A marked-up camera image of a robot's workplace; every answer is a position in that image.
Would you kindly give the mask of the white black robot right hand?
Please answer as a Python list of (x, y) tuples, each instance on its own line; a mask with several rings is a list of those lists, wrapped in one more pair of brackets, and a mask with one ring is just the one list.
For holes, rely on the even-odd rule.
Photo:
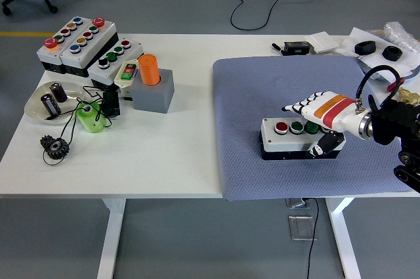
[(345, 95), (332, 91), (317, 92), (284, 106), (282, 110), (298, 113), (307, 121), (327, 129), (327, 133), (308, 151), (313, 158), (329, 154), (344, 142), (345, 131), (363, 140), (369, 137), (370, 111)]

